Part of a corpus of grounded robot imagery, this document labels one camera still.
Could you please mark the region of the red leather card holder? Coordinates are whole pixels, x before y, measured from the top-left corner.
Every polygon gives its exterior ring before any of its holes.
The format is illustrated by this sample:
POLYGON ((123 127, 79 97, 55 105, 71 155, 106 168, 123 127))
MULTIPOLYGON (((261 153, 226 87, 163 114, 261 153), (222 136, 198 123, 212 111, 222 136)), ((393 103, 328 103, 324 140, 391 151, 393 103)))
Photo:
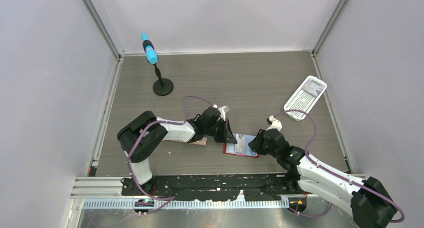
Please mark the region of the red leather card holder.
POLYGON ((235 156, 249 157, 249 156, 245 156, 245 155, 238 155, 238 154, 236 154, 236 153, 234 152, 234 147, 235 147, 235 144, 231 144, 231 143, 226 143, 226 144, 224 144, 224 147, 223 147, 223 153, 224 153, 224 154, 227 154, 227 155, 235 155, 235 156))

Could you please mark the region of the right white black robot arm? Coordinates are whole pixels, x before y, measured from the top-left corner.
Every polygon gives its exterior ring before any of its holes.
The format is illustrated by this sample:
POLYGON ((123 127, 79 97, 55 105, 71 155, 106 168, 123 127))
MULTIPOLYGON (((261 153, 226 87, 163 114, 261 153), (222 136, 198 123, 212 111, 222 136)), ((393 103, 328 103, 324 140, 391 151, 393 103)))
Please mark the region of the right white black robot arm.
POLYGON ((304 149, 290 145, 277 129, 259 130, 248 145, 259 155, 274 157, 287 171, 288 191, 320 196, 344 210, 360 228, 385 228, 398 212, 378 179, 364 180, 329 167, 304 149))

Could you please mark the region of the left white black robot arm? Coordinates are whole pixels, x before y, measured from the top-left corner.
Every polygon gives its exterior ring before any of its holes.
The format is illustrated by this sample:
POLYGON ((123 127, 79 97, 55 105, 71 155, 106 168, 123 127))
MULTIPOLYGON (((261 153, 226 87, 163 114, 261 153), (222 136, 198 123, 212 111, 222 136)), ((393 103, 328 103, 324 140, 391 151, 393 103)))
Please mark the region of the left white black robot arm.
POLYGON ((126 154, 135 190, 141 195, 153 190, 149 156, 162 141, 194 143, 212 137, 216 143, 237 144, 227 118, 228 110, 227 106, 213 105, 185 121, 167 120, 145 111, 123 127, 116 137, 126 154))

